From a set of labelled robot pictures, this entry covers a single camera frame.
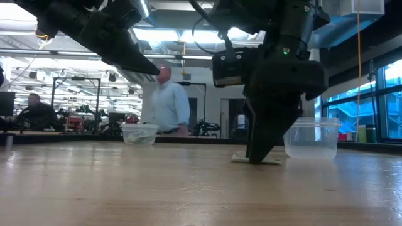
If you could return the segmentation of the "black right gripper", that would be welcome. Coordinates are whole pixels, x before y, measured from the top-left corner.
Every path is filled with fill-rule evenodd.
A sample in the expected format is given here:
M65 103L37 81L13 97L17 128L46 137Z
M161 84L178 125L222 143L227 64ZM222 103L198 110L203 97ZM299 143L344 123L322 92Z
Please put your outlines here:
M329 79L323 65L310 59L306 45L259 45L244 49L243 56L243 94L249 97L249 106L244 102L246 157L251 164L261 164L302 115L301 94L307 100L318 97L328 89Z

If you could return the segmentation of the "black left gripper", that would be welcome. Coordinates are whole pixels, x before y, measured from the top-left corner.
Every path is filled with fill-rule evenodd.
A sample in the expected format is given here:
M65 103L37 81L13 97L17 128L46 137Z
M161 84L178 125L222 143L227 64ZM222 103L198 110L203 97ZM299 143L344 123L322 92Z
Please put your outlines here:
M102 57L102 61L123 70L159 75L160 70L149 61L132 40L129 29L143 19L136 6L106 6L101 10L76 7L75 41Z

